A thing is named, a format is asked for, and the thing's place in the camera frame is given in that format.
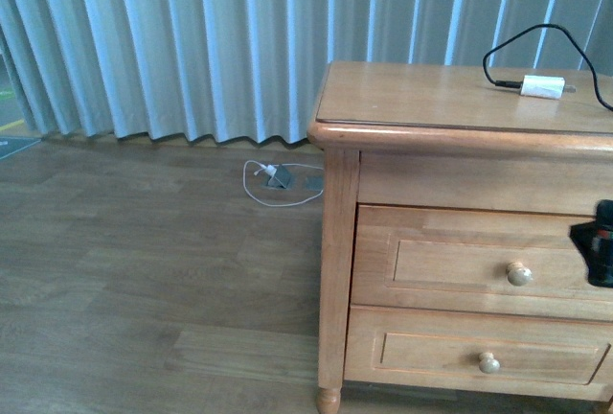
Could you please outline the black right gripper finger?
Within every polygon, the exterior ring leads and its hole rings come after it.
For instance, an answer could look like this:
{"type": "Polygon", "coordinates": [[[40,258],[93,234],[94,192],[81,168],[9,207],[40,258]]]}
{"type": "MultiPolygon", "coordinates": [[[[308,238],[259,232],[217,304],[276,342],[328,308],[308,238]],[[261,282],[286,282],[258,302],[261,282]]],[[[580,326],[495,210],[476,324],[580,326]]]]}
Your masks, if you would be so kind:
{"type": "Polygon", "coordinates": [[[592,221],[570,227],[569,237],[583,257],[588,283],[612,287],[612,200],[601,200],[592,221]]]}

